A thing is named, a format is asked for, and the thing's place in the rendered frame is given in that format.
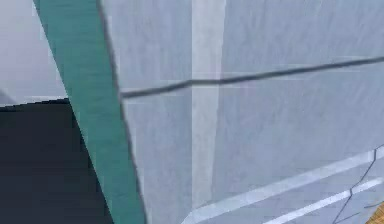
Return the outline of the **grey cupboard with teal side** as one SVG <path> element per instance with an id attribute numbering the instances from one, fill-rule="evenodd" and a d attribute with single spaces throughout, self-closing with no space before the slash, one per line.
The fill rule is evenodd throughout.
<path id="1" fill-rule="evenodd" d="M 33 0 L 114 224 L 366 224 L 384 0 Z"/>

